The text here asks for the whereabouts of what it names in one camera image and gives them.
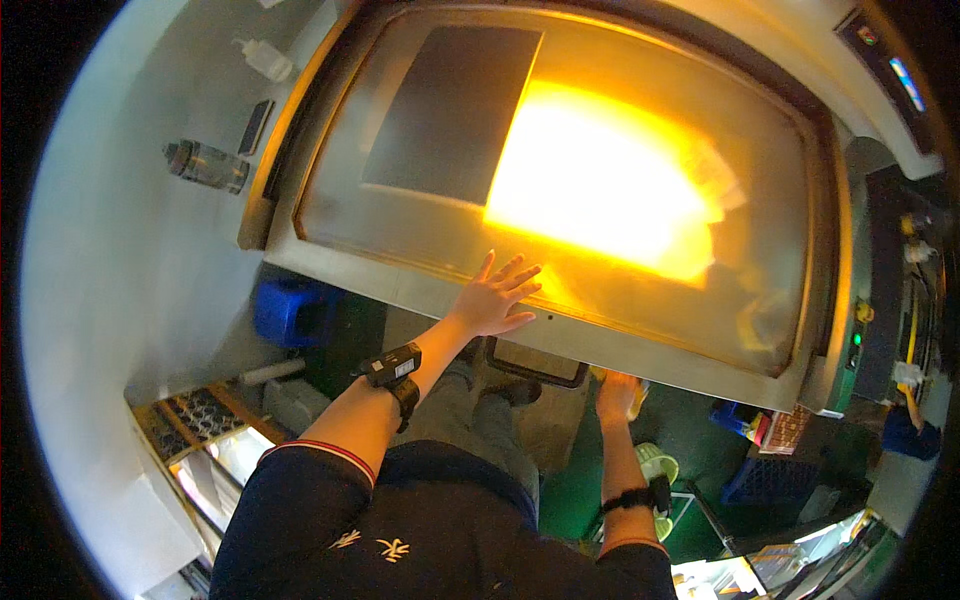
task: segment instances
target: sticker label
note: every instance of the sticker label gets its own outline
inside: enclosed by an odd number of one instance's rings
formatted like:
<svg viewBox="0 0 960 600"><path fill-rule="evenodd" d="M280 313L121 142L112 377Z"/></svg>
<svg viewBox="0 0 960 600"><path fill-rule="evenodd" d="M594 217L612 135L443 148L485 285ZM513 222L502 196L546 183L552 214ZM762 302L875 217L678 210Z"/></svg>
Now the sticker label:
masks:
<svg viewBox="0 0 960 600"><path fill-rule="evenodd" d="M402 377L414 369L414 359L410 359L402 365L397 365L395 369L396 377Z"/></svg>

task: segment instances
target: blue plastic bin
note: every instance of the blue plastic bin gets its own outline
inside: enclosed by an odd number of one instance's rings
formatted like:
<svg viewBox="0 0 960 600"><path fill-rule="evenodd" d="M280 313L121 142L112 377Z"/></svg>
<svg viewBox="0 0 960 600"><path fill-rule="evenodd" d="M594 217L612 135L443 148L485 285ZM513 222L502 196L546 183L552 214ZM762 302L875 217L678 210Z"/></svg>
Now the blue plastic bin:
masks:
<svg viewBox="0 0 960 600"><path fill-rule="evenodd" d="M323 348L330 343L337 303L346 294L321 281L276 279L256 287L253 326L281 348Z"/></svg>
<svg viewBox="0 0 960 600"><path fill-rule="evenodd" d="M748 458L733 480L723 487L726 505L768 506L799 502L817 486L820 468L812 463Z"/></svg>

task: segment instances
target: red sleeve trim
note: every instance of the red sleeve trim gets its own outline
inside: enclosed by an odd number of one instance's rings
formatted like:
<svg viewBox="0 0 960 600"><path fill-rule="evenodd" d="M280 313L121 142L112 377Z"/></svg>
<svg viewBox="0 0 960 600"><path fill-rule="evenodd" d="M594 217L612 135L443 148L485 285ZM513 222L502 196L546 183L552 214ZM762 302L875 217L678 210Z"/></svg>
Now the red sleeve trim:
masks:
<svg viewBox="0 0 960 600"><path fill-rule="evenodd" d="M267 450L266 452L264 452L263 456L260 457L260 460L257 461L257 464L259 465L261 462L263 462L263 459L267 458L268 456L270 456L280 448L289 448L294 446L311 447L317 450L322 450L324 452L329 452L330 454L333 454L335 456L339 456L340 458L344 459L348 463L351 463L355 467L359 468L360 471L363 472L364 475L366 475L367 479L370 480L371 488L373 487L373 483L376 479L373 476L373 469L370 468L370 466L367 465L367 463L364 462L363 459L358 457L356 454L350 452L349 450L341 448L338 445L327 444L325 442L315 442L313 440L293 440L292 442L284 442L283 444L277 444L274 447Z"/></svg>

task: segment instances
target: hand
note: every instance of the hand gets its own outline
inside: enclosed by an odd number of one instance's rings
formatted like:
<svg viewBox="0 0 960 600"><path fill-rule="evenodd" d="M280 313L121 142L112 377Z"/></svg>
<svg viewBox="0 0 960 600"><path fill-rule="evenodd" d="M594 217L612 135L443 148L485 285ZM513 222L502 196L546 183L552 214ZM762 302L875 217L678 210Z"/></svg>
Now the hand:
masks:
<svg viewBox="0 0 960 600"><path fill-rule="evenodd" d="M600 427L626 425L628 413L636 399L636 386L640 381L624 372L607 371L607 378L597 395L597 418Z"/></svg>
<svg viewBox="0 0 960 600"><path fill-rule="evenodd" d="M495 253L484 258L480 272L460 292L453 303L449 319L459 322L471 335L498 335L533 321L532 312L511 314L514 305L540 289L531 281L541 266L520 269L523 254L510 259L499 271L490 275Z"/></svg>

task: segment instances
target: smartphone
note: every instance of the smartphone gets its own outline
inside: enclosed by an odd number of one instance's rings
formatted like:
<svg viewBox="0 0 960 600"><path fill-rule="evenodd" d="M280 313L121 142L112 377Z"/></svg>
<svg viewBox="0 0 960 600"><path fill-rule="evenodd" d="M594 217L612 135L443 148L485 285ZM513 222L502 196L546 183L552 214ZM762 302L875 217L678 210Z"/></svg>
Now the smartphone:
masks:
<svg viewBox="0 0 960 600"><path fill-rule="evenodd" d="M273 100L264 100L253 107L250 121L247 122L247 130L243 132L243 139L240 140L238 155L251 156L256 152L256 144L260 141L263 127L267 124L267 119L270 117L270 112L274 109L275 104L276 102Z"/></svg>

